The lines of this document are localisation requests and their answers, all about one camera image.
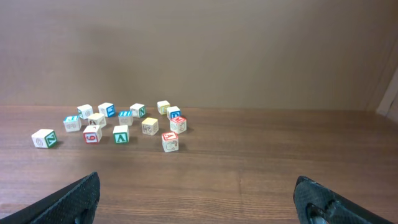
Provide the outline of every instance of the wooden cube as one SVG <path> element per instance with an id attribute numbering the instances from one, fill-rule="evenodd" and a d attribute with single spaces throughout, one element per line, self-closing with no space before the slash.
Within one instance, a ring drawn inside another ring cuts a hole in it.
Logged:
<path id="1" fill-rule="evenodd" d="M 170 120 L 170 130 L 180 134 L 187 130 L 187 119 L 183 117 L 175 117 Z"/>
<path id="2" fill-rule="evenodd" d="M 90 115 L 94 113 L 93 107 L 90 105 L 78 106 L 77 112 L 79 113 L 79 117 L 81 119 L 87 119 Z"/>
<path id="3" fill-rule="evenodd" d="M 114 142 L 116 144 L 127 144 L 130 140 L 129 126 L 120 125 L 113 129 Z"/>
<path id="4" fill-rule="evenodd" d="M 142 123 L 142 133 L 154 135 L 159 130 L 159 124 L 155 118 L 147 118 Z"/>
<path id="5" fill-rule="evenodd" d="M 163 133 L 162 145 L 165 152 L 178 150 L 178 135 L 176 133 Z"/>
<path id="6" fill-rule="evenodd" d="M 89 125 L 83 131 L 83 137 L 87 144 L 97 144 L 102 138 L 102 130 L 99 125 Z"/>
<path id="7" fill-rule="evenodd" d="M 52 129 L 40 129 L 32 135 L 33 144 L 38 148 L 51 148 L 57 143 L 58 139 Z"/>
<path id="8" fill-rule="evenodd" d="M 134 103 L 132 106 L 130 106 L 130 110 L 132 112 L 132 116 L 135 118 L 141 118 L 147 113 L 145 105 L 140 103 Z"/>
<path id="9" fill-rule="evenodd" d="M 170 103 L 167 102 L 167 100 L 157 102 L 157 111 L 159 111 L 161 115 L 167 113 L 168 107 L 170 107 Z"/>
<path id="10" fill-rule="evenodd" d="M 113 103 L 103 103 L 98 106 L 99 113 L 105 115 L 107 118 L 116 114 Z"/>
<path id="11" fill-rule="evenodd" d="M 105 115 L 101 113 L 95 113 L 88 117 L 88 125 L 99 125 L 99 128 L 106 126 Z"/>
<path id="12" fill-rule="evenodd" d="M 168 119 L 172 119 L 177 116 L 181 116 L 181 110 L 180 110 L 180 108 L 178 108 L 178 106 L 171 106 L 171 107 L 167 108 L 166 111 L 167 111 Z"/>
<path id="13" fill-rule="evenodd" d="M 120 111 L 119 113 L 119 124 L 120 125 L 132 125 L 132 112 L 131 111 Z"/>
<path id="14" fill-rule="evenodd" d="M 63 120 L 63 125 L 65 126 L 65 129 L 67 130 L 67 132 L 80 131 L 81 121 L 80 121 L 79 116 L 77 116 L 77 115 L 67 116 Z"/>

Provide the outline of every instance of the red-bordered block face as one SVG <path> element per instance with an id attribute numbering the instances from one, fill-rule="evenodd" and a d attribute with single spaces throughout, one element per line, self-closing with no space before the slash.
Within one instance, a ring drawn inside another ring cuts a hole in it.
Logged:
<path id="1" fill-rule="evenodd" d="M 178 139 L 178 135 L 175 133 L 163 133 L 162 138 L 164 141 L 176 140 Z"/>
<path id="2" fill-rule="evenodd" d="M 171 119 L 171 121 L 173 121 L 174 123 L 177 123 L 177 124 L 179 124 L 179 123 L 181 123 L 181 122 L 184 122 L 184 121 L 186 121 L 187 119 L 185 119 L 185 118 L 183 118 L 183 117 L 181 117 L 181 116 L 178 116 L 178 117 L 175 117 L 175 118 L 173 118 L 173 119 Z"/>
<path id="3" fill-rule="evenodd" d="M 96 133 L 84 133 L 83 137 L 87 144 L 96 144 L 98 143 L 98 137 Z"/>

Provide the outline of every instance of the wooden floor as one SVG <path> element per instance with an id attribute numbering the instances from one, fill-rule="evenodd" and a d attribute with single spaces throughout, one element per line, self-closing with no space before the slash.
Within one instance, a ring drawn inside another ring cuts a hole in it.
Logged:
<path id="1" fill-rule="evenodd" d="M 99 145 L 66 133 L 73 107 L 0 106 L 0 218 L 97 171 L 95 223 L 298 223 L 293 191 L 306 175 L 368 210 L 398 222 L 398 126 L 373 113 L 185 109 L 180 150 L 130 128 L 115 145 L 118 118 Z M 36 149 L 31 135 L 54 129 L 58 146 Z"/>

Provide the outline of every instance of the blue block face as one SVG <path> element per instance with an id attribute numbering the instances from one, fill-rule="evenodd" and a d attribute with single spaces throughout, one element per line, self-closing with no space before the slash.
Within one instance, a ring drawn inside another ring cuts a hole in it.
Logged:
<path id="1" fill-rule="evenodd" d="M 79 119 L 79 116 L 73 115 L 73 116 L 67 116 L 63 121 L 72 122 L 72 121 L 77 121 L 78 119 Z"/>
<path id="2" fill-rule="evenodd" d="M 108 114 L 108 117 L 114 116 L 116 114 L 115 110 L 114 110 L 114 105 L 108 107 L 106 109 L 106 112 Z"/>
<path id="3" fill-rule="evenodd" d="M 119 116 L 131 116 L 131 111 L 120 111 Z"/>
<path id="4" fill-rule="evenodd" d="M 170 119 L 181 116 L 181 111 L 174 111 L 170 113 Z"/>

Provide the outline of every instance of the beige backdrop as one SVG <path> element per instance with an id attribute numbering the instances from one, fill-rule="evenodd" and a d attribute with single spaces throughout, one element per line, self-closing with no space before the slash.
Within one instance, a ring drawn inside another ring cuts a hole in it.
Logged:
<path id="1" fill-rule="evenodd" d="M 397 20 L 396 0 L 0 1 L 0 104 L 373 110 Z"/>

